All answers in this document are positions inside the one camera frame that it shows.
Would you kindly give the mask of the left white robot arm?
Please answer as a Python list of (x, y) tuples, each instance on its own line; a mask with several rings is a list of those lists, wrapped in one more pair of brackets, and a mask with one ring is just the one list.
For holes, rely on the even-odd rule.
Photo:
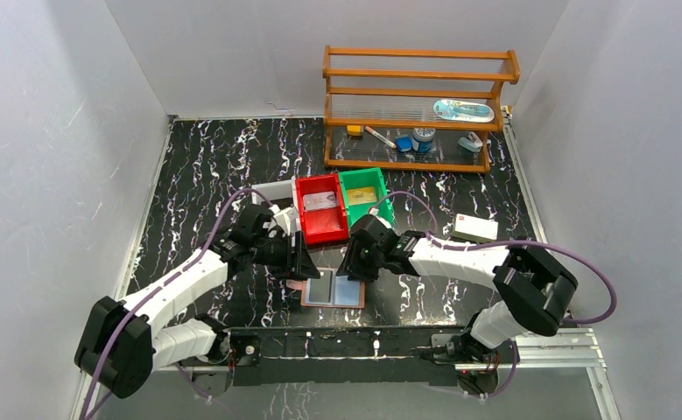
[(207, 314), (171, 326), (197, 298), (262, 265), (277, 278), (318, 277), (295, 207), (248, 204), (236, 222), (213, 232), (204, 247), (147, 287), (121, 300), (103, 297), (89, 313), (74, 364), (114, 396), (133, 395), (152, 372), (198, 358), (234, 362), (227, 327)]

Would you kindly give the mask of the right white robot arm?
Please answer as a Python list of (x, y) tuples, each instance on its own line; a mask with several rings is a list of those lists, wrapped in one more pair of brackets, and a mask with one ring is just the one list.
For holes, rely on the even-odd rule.
[(462, 339), (463, 353), (484, 362), (504, 341), (522, 333), (555, 335), (578, 281), (537, 243), (484, 247), (443, 241), (407, 230), (397, 234), (389, 223), (367, 214), (349, 231), (341, 276), (374, 282), (380, 270), (415, 277), (448, 277), (490, 286), (500, 301), (479, 311)]

